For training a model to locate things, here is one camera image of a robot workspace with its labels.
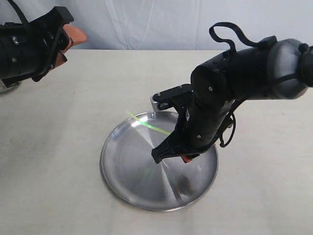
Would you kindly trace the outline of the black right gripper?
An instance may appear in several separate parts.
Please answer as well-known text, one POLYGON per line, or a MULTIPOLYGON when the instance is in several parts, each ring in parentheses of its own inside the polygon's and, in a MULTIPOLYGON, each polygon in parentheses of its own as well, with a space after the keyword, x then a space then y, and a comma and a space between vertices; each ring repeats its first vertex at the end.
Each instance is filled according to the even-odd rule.
POLYGON ((185 163, 210 149, 217 140, 226 147, 233 139, 236 119, 231 108, 234 101, 218 105, 205 104, 192 95, 190 104, 179 112, 174 131, 157 147, 152 157, 158 164, 166 158, 182 157, 185 163))

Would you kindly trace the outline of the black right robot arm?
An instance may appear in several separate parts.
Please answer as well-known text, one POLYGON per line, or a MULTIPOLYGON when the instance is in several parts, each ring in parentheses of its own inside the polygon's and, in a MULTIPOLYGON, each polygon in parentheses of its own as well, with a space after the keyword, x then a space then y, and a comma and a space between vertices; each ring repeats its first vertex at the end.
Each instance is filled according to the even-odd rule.
POLYGON ((234 111, 244 101, 296 99, 312 85, 313 49, 296 39, 220 53, 198 65, 189 84, 153 96, 161 111, 174 108, 179 117, 152 157, 188 162, 216 141, 225 147, 223 133, 236 125, 234 111))

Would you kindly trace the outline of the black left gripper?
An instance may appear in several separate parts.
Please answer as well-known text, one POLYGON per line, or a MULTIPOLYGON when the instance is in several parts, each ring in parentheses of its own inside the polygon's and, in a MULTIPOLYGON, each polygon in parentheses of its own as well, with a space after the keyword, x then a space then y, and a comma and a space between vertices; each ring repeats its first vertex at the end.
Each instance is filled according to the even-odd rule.
POLYGON ((29 78, 40 81, 49 71, 67 62, 64 55, 67 50, 88 40, 85 32, 70 25, 74 18, 64 6, 55 6, 31 22, 18 6, 13 9, 24 30, 12 36, 12 43, 20 53, 20 57, 12 57, 13 82, 29 78))

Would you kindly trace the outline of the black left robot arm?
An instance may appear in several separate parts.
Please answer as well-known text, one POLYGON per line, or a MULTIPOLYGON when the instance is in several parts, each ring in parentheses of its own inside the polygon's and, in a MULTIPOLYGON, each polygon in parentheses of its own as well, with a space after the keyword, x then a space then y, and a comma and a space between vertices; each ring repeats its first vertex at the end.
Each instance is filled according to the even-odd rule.
POLYGON ((70 25, 74 18, 66 7, 22 23, 0 26, 0 79, 10 88, 18 82, 40 81, 67 61, 65 53, 87 41, 81 29, 70 25))

